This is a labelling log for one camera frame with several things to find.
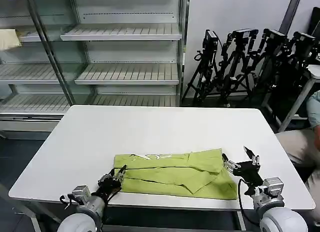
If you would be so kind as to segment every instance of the white wall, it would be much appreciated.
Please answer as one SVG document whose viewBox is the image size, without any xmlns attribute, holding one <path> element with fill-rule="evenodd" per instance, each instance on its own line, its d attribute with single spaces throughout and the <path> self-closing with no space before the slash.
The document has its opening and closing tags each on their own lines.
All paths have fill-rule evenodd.
<svg viewBox="0 0 320 232">
<path fill-rule="evenodd" d="M 293 36 L 294 32 L 306 33 L 308 31 L 314 7 L 320 8 L 320 0 L 300 0 L 288 33 L 289 38 Z"/>
<path fill-rule="evenodd" d="M 289 3 L 290 0 L 190 0 L 183 90 L 198 66 L 194 56 L 202 49 L 206 29 L 214 30 L 222 43 L 234 30 L 259 29 L 257 47 L 264 28 L 280 28 Z M 221 61 L 220 53 L 219 48 L 217 63 Z"/>
</svg>

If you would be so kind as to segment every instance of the light blue sleeve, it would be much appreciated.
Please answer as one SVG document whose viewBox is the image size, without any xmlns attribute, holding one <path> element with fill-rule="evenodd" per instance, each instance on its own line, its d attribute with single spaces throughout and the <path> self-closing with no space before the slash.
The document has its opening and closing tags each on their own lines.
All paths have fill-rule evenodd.
<svg viewBox="0 0 320 232">
<path fill-rule="evenodd" d="M 307 101 L 306 109 L 308 112 L 311 128 L 320 125 L 320 91 L 315 92 Z"/>
</svg>

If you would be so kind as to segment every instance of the white shelf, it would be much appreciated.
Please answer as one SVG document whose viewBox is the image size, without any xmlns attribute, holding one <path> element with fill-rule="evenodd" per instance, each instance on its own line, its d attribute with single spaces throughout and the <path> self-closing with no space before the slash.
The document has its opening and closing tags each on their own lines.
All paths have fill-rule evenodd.
<svg viewBox="0 0 320 232">
<path fill-rule="evenodd" d="M 79 64 L 63 64 L 66 80 L 72 78 Z M 59 84 L 50 63 L 1 64 L 0 84 Z"/>
<path fill-rule="evenodd" d="M 18 27 L 17 34 L 21 42 L 41 42 L 35 27 Z M 62 34 L 60 26 L 46 26 L 46 34 L 50 41 L 59 41 Z"/>
<path fill-rule="evenodd" d="M 176 96 L 170 95 L 97 95 L 93 105 L 176 107 Z"/>
<path fill-rule="evenodd" d="M 0 103 L 0 114 L 63 115 L 69 107 L 64 95 L 18 94 Z"/>
<path fill-rule="evenodd" d="M 79 24 L 61 35 L 63 41 L 157 41 L 181 38 L 175 23 Z"/>
<path fill-rule="evenodd" d="M 89 64 L 75 80 L 86 85 L 177 85 L 175 63 L 104 63 Z"/>
</svg>

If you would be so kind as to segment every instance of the white print on shirt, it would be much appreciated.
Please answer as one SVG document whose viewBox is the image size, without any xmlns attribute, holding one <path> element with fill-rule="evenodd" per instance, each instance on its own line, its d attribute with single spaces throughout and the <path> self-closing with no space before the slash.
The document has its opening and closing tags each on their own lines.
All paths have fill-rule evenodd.
<svg viewBox="0 0 320 232">
<path fill-rule="evenodd" d="M 152 159 L 150 158 L 149 156 L 155 156 L 156 159 L 161 159 L 161 158 L 171 158 L 172 155 L 165 155 L 165 154 L 160 154 L 160 155 L 156 155 L 156 154 L 147 154 L 147 155 L 137 155 L 137 154 L 134 154 L 135 156 L 138 156 L 140 158 L 144 158 L 144 159 Z"/>
</svg>

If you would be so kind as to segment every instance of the folded shirt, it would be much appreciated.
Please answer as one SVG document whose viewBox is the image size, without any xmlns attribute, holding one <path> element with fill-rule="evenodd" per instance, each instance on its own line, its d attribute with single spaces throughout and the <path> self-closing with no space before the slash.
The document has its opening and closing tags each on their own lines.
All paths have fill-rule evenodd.
<svg viewBox="0 0 320 232">
<path fill-rule="evenodd" d="M 236 199 L 237 186 L 223 167 L 221 149 L 186 154 L 116 155 L 125 164 L 123 192 Z"/>
<path fill-rule="evenodd" d="M 0 51 L 21 47 L 15 29 L 0 29 Z"/>
</svg>

